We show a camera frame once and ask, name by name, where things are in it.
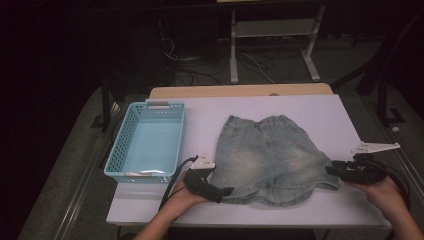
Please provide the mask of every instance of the wire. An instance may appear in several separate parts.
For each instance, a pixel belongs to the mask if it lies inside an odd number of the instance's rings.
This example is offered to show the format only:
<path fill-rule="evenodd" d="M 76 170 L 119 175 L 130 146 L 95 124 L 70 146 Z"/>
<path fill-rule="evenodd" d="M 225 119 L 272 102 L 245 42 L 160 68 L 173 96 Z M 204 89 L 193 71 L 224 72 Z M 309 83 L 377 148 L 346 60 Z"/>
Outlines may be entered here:
<path fill-rule="evenodd" d="M 321 239 L 321 240 L 326 240 L 326 239 L 327 239 L 327 237 L 328 237 L 328 235 L 330 234 L 330 231 L 331 231 L 331 229 L 327 229 L 327 230 L 325 231 L 324 236 L 322 237 L 322 239 Z"/>
<path fill-rule="evenodd" d="M 270 77 L 268 77 L 268 75 L 265 74 L 265 72 L 262 70 L 262 67 L 259 65 L 258 62 L 256 62 L 256 60 L 254 58 L 252 58 L 251 56 L 249 56 L 249 55 L 247 55 L 245 53 L 239 53 L 239 54 L 242 54 L 243 56 L 246 56 L 246 57 L 250 58 L 256 64 L 256 66 L 258 66 L 258 68 L 261 71 L 262 75 L 264 75 L 270 82 L 272 82 L 272 83 L 275 84 L 274 80 L 272 80 Z"/>
<path fill-rule="evenodd" d="M 241 53 L 237 53 L 238 55 L 240 55 L 237 59 L 237 63 L 239 63 L 242 67 L 244 67 L 246 70 L 248 70 L 248 71 L 250 71 L 250 72 L 254 72 L 254 73 L 260 73 L 260 74 L 262 74 L 262 72 L 259 70 L 257 70 L 258 69 L 258 65 L 256 65 L 250 58 L 248 58 L 247 56 L 245 56 L 245 55 L 242 55 Z M 262 70 L 264 71 L 264 72 L 268 72 L 269 70 L 271 70 L 271 68 L 270 67 L 268 67 L 268 66 L 266 66 L 266 65 L 264 65 L 263 67 L 261 67 L 262 68 Z"/>
<path fill-rule="evenodd" d="M 169 59 L 178 61 L 178 56 L 174 53 L 175 44 L 174 41 L 172 41 L 170 38 L 162 38 L 162 40 L 168 41 L 171 43 L 171 50 L 169 50 L 169 53 L 164 52 L 165 56 L 167 56 Z"/>
<path fill-rule="evenodd" d="M 297 64 L 298 59 L 299 59 L 299 58 L 296 58 L 296 59 L 294 60 L 293 64 L 291 65 L 290 70 L 289 70 L 289 73 L 287 74 L 287 78 L 290 78 L 290 77 L 291 77 L 291 74 L 292 74 L 292 72 L 293 72 L 294 66 Z"/>
<path fill-rule="evenodd" d="M 183 83 L 183 85 L 184 86 L 193 86 L 193 84 L 194 84 L 194 80 L 197 80 L 197 81 L 199 81 L 199 78 L 197 77 L 197 76 L 195 76 L 193 73 L 188 73 L 188 75 L 187 76 L 189 76 L 189 77 L 191 77 L 191 82 L 189 83 L 189 84 L 187 84 L 183 79 L 182 79 L 182 77 L 186 77 L 186 76 L 175 76 L 175 78 L 176 78 L 176 80 L 179 80 L 180 82 L 182 82 Z"/>
<path fill-rule="evenodd" d="M 197 61 L 197 60 L 201 60 L 201 57 L 188 57 L 188 58 L 180 58 L 180 61 Z"/>
<path fill-rule="evenodd" d="M 258 61 L 258 60 L 256 60 L 255 59 L 255 61 L 256 61 L 256 63 L 255 62 L 253 62 L 252 63 L 252 61 L 248 61 L 247 63 L 248 64 L 250 64 L 250 65 L 252 65 L 252 66 L 254 66 L 254 67 L 256 67 L 257 65 L 261 65 L 261 68 L 262 68 L 262 70 L 266 70 L 266 71 L 268 71 L 268 70 L 271 70 L 271 69 L 274 69 L 275 68 L 275 66 L 276 66 L 276 63 L 275 63 L 275 61 L 274 61 L 274 59 L 273 58 L 271 58 L 271 57 L 264 57 L 264 56 L 260 56 L 260 54 L 256 54 L 256 53 L 254 53 L 255 55 L 257 55 L 257 56 L 259 56 L 259 57 L 262 57 L 262 58 L 265 58 L 265 60 L 264 61 Z M 267 66 L 265 63 L 268 63 L 268 62 L 271 62 L 271 66 Z"/>
<path fill-rule="evenodd" d="M 178 175 L 180 175 L 180 172 L 183 169 L 184 165 L 186 165 L 188 162 L 195 162 L 198 158 L 199 158 L 199 156 L 196 155 L 196 157 L 186 159 L 183 163 L 180 164 L 180 166 L 178 166 L 178 168 L 175 170 L 174 175 L 172 175 L 171 181 L 169 181 L 169 184 L 168 184 L 168 187 L 165 190 L 165 193 L 163 194 L 162 201 L 161 201 L 160 206 L 159 206 L 159 210 L 168 201 L 168 199 L 170 197 L 169 193 L 171 192 L 172 188 L 174 187 L 175 181 L 177 180 Z"/>
<path fill-rule="evenodd" d="M 198 75 L 206 76 L 206 77 L 209 77 L 209 78 L 213 79 L 219 85 L 222 85 L 222 83 L 217 78 L 215 78 L 214 76 L 212 76 L 211 74 L 201 73 L 201 72 L 194 71 L 194 70 L 187 69 L 187 68 L 178 68 L 177 70 L 184 71 L 184 72 L 187 72 L 187 73 L 192 73 L 192 74 L 198 74 Z"/>
<path fill-rule="evenodd" d="M 408 181 L 406 180 L 406 177 L 399 171 L 399 170 L 397 170 L 397 169 L 395 169 L 395 168 L 393 168 L 393 167 L 390 167 L 390 166 L 386 166 L 387 168 L 389 168 L 390 170 L 392 170 L 392 171 L 394 171 L 394 172 L 396 172 L 401 178 L 402 178 L 402 180 L 403 180 L 403 182 L 405 183 L 405 185 L 406 185 L 406 189 L 405 189 L 405 191 L 406 191 L 406 193 L 408 194 L 408 197 L 410 196 L 410 193 L 411 193 L 411 189 L 410 189 L 410 187 L 409 187 L 409 183 L 408 183 Z"/>
<path fill-rule="evenodd" d="M 116 239 L 117 239 L 117 240 L 119 240 L 119 239 L 121 238 L 121 229 L 122 229 L 122 227 L 121 227 L 121 226 L 119 226 L 119 227 L 118 227 L 118 232 L 116 233 Z"/>
<path fill-rule="evenodd" d="M 179 191 L 183 190 L 184 188 L 186 188 L 186 187 L 184 186 L 184 187 L 182 187 L 182 188 L 178 189 L 177 191 L 173 192 L 171 195 L 169 195 L 168 199 L 170 199 L 170 198 L 171 198 L 172 196 L 174 196 L 177 192 L 179 192 Z"/>
<path fill-rule="evenodd" d="M 216 75 L 216 74 L 220 74 L 220 73 L 222 73 L 222 72 L 224 72 L 224 70 L 227 68 L 227 65 L 228 65 L 228 62 L 229 62 L 229 60 L 228 60 L 228 58 L 225 58 L 226 60 L 225 60 L 225 62 L 224 62 L 224 66 L 219 70 L 219 71 L 217 71 L 217 72 L 212 72 L 212 73 L 207 73 L 207 75 Z M 206 65 L 210 65 L 211 63 L 203 63 L 203 64 L 201 64 L 201 65 L 184 65 L 184 66 L 182 66 L 182 68 L 188 68 L 188 67 L 202 67 L 202 66 L 206 66 Z"/>
<path fill-rule="evenodd" d="M 285 46 L 284 45 L 284 43 L 282 43 L 281 44 L 281 47 L 278 47 L 277 48 L 277 51 L 273 54 L 273 56 L 272 57 L 270 57 L 270 56 L 268 56 L 268 55 L 266 55 L 266 54 L 264 54 L 263 53 L 263 50 L 260 50 L 259 48 L 258 48 L 258 46 L 257 45 L 254 45 L 254 54 L 255 55 L 258 55 L 258 56 L 260 56 L 260 57 L 263 57 L 263 58 L 266 58 L 266 59 L 272 59 L 272 60 L 278 60 L 278 59 L 290 59 L 290 58 L 294 58 L 294 57 L 296 57 L 296 56 L 298 56 L 299 55 L 299 53 L 300 53 L 300 50 L 301 49 L 303 49 L 303 48 L 305 48 L 306 47 L 306 45 L 307 45 L 307 41 L 305 41 L 306 39 L 301 39 L 301 40 L 296 40 L 296 42 L 300 42 L 300 45 L 302 46 L 302 47 L 300 47 L 298 50 L 296 50 L 296 54 L 291 54 L 291 55 L 289 55 L 289 56 L 284 56 L 284 57 L 277 57 L 279 54 L 281 54 L 283 51 L 286 51 L 287 50 L 287 46 Z"/>

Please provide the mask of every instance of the person's right hand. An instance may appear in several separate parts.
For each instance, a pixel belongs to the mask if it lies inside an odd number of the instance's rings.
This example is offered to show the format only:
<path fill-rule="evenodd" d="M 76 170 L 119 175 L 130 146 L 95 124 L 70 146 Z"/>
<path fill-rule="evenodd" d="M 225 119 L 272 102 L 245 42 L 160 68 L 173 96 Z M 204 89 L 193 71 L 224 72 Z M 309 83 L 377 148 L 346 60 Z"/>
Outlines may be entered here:
<path fill-rule="evenodd" d="M 399 188 L 387 176 L 383 181 L 372 185 L 345 182 L 347 185 L 365 192 L 368 201 L 379 208 L 389 221 L 402 212 L 408 212 Z"/>

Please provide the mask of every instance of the hand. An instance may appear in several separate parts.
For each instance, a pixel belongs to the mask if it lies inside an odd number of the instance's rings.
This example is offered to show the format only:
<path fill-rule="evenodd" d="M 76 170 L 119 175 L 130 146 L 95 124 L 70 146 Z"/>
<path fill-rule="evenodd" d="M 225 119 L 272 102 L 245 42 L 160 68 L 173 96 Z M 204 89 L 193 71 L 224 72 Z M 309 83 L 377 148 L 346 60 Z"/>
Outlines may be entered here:
<path fill-rule="evenodd" d="M 361 185 L 345 182 L 347 185 L 362 190 L 367 195 L 368 201 L 379 208 L 384 217 L 393 219 L 397 214 L 408 212 L 400 190 L 390 177 L 372 185 Z"/>
<path fill-rule="evenodd" d="M 198 203 L 208 202 L 207 199 L 199 195 L 192 194 L 185 187 L 183 182 L 185 174 L 186 172 L 182 174 L 180 181 L 174 186 L 173 193 L 162 208 L 167 214 L 169 214 L 170 217 L 173 218 L 173 221 L 186 213 L 192 206 Z"/>
<path fill-rule="evenodd" d="M 174 186 L 174 191 L 163 205 L 161 210 L 153 217 L 153 219 L 143 228 L 136 236 L 137 240 L 159 240 L 165 235 L 169 226 L 180 216 L 186 213 L 192 206 L 207 202 L 208 200 L 192 194 L 187 188 L 183 179 L 185 173 L 182 174 L 181 180 Z"/>

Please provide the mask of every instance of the white table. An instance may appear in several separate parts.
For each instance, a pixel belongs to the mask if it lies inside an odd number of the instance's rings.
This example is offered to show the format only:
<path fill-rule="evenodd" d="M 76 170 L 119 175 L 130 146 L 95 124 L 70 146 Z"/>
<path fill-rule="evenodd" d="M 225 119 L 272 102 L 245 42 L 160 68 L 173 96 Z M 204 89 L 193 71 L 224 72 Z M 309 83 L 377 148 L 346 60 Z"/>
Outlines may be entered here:
<path fill-rule="evenodd" d="M 360 143 L 337 95 L 190 97 L 167 100 L 186 102 L 187 125 L 182 160 L 203 152 L 213 159 L 217 138 L 230 114 L 256 121 L 270 115 L 284 114 L 304 128 L 318 149 L 330 159 L 351 160 L 351 149 Z M 157 212 L 165 188 L 163 185 L 118 184 L 107 222 L 117 225 L 146 224 Z M 390 227 L 390 223 L 366 200 L 362 192 L 343 184 L 338 191 L 316 189 L 308 200 L 289 208 L 271 208 L 260 203 L 200 204 L 180 217 L 174 225 Z"/>

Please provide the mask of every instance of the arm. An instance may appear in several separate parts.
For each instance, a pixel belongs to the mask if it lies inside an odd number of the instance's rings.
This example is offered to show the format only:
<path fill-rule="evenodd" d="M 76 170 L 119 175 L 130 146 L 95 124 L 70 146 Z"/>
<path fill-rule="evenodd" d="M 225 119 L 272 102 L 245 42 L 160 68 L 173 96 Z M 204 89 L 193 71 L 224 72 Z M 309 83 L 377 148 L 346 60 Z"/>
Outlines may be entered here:
<path fill-rule="evenodd" d="M 206 199 L 190 193 L 185 188 L 183 175 L 175 185 L 173 195 L 168 199 L 162 209 L 153 217 L 143 230 L 134 238 L 135 240 L 160 240 L 165 235 L 171 224 L 182 216 L 192 206 L 207 202 Z"/>
<path fill-rule="evenodd" d="M 373 185 L 347 183 L 365 192 L 368 201 L 379 208 L 390 221 L 398 240 L 424 240 L 424 235 L 409 213 L 399 188 L 390 177 Z"/>

